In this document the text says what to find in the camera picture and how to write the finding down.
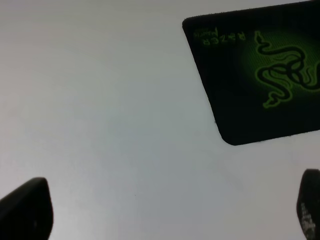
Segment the white surface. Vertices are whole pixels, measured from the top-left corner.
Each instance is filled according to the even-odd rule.
[[[0,197],[46,177],[51,240],[303,240],[319,132],[225,143],[182,30],[288,2],[2,0]]]

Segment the mouse pad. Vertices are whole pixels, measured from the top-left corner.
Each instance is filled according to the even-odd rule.
[[[320,4],[187,18],[182,27],[223,140],[320,129]]]

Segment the black plastic part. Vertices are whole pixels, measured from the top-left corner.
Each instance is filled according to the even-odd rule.
[[[29,180],[0,200],[0,240],[47,240],[54,222],[48,182]]]
[[[303,173],[296,213],[307,240],[320,240],[320,171],[307,169]]]

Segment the razer logo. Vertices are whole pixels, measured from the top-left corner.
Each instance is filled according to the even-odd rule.
[[[272,88],[263,103],[265,109],[290,101],[294,85],[305,91],[320,90],[320,61],[314,68],[306,66],[306,53],[301,48],[293,45],[273,48],[260,31],[255,32],[254,41],[256,52],[272,59],[271,65],[260,67],[255,72],[258,81]]]

